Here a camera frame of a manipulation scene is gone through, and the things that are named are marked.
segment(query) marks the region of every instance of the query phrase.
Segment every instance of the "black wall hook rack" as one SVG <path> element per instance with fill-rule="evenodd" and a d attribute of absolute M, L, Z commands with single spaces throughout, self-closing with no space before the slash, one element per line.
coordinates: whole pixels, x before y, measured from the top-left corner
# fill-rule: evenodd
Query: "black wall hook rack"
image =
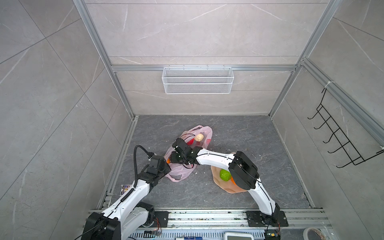
<path fill-rule="evenodd" d="M 323 92 L 324 92 L 324 94 L 323 94 L 323 97 L 321 98 L 321 102 L 320 102 L 319 106 L 316 108 L 316 110 L 317 110 L 316 114 L 315 114 L 313 117 L 308 118 L 308 119 L 313 119 L 317 114 L 319 114 L 319 115 L 321 116 L 321 118 L 324 120 L 324 123 L 323 123 L 320 127 L 318 127 L 318 128 L 314 127 L 314 128 L 315 128 L 315 129 L 319 129 L 319 128 L 321 128 L 322 126 L 324 126 L 324 125 L 326 124 L 326 125 L 328 126 L 328 128 L 329 128 L 329 129 L 331 130 L 331 132 L 332 132 L 331 137 L 329 138 L 329 140 L 326 141 L 326 142 L 323 141 L 323 143 L 329 143 L 330 140 L 332 139 L 332 137 L 335 136 L 335 138 L 337 139 L 337 141 L 338 141 L 339 144 L 340 144 L 340 147 L 339 147 L 339 148 L 337 148 L 336 150 L 334 150 L 334 151 L 332 151 L 332 152 L 330 152 L 330 151 L 328 151 L 328 152 L 329 152 L 329 153 L 334 153 L 334 152 L 336 152 L 336 151 L 338 151 L 338 150 L 340 150 L 340 149 L 343 149 L 344 152 L 345 152 L 345 153 L 347 154 L 347 156 L 349 157 L 350 161 L 349 161 L 347 164 L 345 164 L 345 165 L 343 165 L 343 166 L 341 166 L 341 167 L 339 167 L 339 166 L 336 166 L 336 167 L 338 167 L 338 168 L 342 168 L 342 167 L 345 167 L 345 166 L 347 166 L 348 164 L 351 164 L 351 163 L 352 163 L 353 165 L 359 165 L 360 163 L 363 163 L 363 162 L 365 162 L 365 161 L 367 161 L 367 160 L 370 160 L 371 158 L 376 157 L 377 155 L 380 155 L 380 154 L 384 153 L 384 149 L 383 149 L 383 150 L 381 150 L 381 151 L 378 151 L 378 152 L 377 152 L 375 155 L 373 155 L 372 157 L 367 158 L 367 159 L 364 159 L 364 158 L 362 157 L 362 155 L 359 153 L 359 151 L 356 149 L 356 147 L 353 145 L 353 143 L 350 141 L 350 139 L 348 138 L 348 136 L 347 136 L 347 135 L 344 133 L 344 131 L 340 128 L 339 124 L 333 119 L 333 117 L 329 114 L 329 112 L 327 111 L 327 109 L 323 106 L 323 99 L 324 99 L 325 93 L 327 92 L 327 89 L 324 88 L 323 91 L 322 91 L 321 93 L 323 93 Z M 329 115 L 329 117 L 328 117 L 327 119 L 325 119 L 324 116 L 321 114 L 320 110 L 322 110 L 322 109 L 325 110 L 325 111 L 327 112 L 327 114 Z M 336 126 L 337 126 L 337 129 L 336 129 L 335 131 L 333 131 L 332 128 L 331 128 L 331 127 L 329 126 L 329 124 L 328 124 L 328 121 L 329 121 L 330 119 L 331 119 L 331 120 L 336 124 Z M 340 131 L 340 132 L 343 133 L 343 135 L 344 135 L 345 138 L 347 139 L 347 142 L 345 142 L 345 143 L 343 143 L 343 144 L 341 143 L 340 139 L 339 139 L 339 138 L 337 137 L 337 135 L 336 135 L 336 133 L 337 133 L 338 131 Z M 350 144 L 353 146 L 353 148 L 355 149 L 355 151 L 356 151 L 357 154 L 358 154 L 358 157 L 355 158 L 355 159 L 353 159 L 353 160 L 352 160 L 351 156 L 349 155 L 348 151 L 344 148 L 345 145 L 347 145 L 348 143 L 350 143 Z"/>

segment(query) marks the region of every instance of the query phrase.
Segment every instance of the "white wire basket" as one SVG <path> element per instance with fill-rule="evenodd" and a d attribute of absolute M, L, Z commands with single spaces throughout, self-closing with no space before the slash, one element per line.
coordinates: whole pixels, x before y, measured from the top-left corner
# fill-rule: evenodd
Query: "white wire basket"
<path fill-rule="evenodd" d="M 166 94 L 230 93 L 231 67 L 166 67 L 162 80 Z"/>

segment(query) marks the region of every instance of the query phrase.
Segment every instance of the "card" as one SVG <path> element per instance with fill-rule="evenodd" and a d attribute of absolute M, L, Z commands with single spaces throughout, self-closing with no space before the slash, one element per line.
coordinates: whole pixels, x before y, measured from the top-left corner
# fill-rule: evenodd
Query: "card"
<path fill-rule="evenodd" d="M 131 186 L 132 186 L 132 184 L 121 185 L 120 196 L 123 195 Z"/>

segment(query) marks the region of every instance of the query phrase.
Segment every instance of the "cable tie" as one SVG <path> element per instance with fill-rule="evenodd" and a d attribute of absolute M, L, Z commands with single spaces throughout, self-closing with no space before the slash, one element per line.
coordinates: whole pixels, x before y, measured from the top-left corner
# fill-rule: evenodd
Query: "cable tie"
<path fill-rule="evenodd" d="M 333 81 L 328 81 L 328 83 L 325 85 L 325 87 L 324 87 L 324 88 L 327 88 L 328 84 L 330 84 L 330 83 L 336 83 L 336 82 L 333 82 Z"/>

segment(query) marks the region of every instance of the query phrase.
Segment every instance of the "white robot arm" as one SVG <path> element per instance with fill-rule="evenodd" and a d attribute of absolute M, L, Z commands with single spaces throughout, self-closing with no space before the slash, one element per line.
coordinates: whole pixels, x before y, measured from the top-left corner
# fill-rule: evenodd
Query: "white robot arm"
<path fill-rule="evenodd" d="M 149 227 L 153 224 L 154 207 L 140 201 L 157 185 L 159 179 L 170 172 L 170 167 L 163 157 L 151 155 L 141 147 L 148 154 L 151 162 L 140 174 L 137 174 L 136 149 L 138 146 L 134 150 L 135 182 L 109 208 L 101 214 L 93 213 L 87 219 L 82 239 L 126 240 L 141 225 Z M 172 146 L 175 152 L 171 154 L 171 162 L 211 165 L 229 171 L 236 185 L 251 194 L 260 212 L 269 217 L 270 221 L 277 220 L 280 208 L 261 184 L 257 167 L 244 153 L 238 151 L 236 154 L 224 154 L 201 147 L 191 149 L 180 138 Z"/>

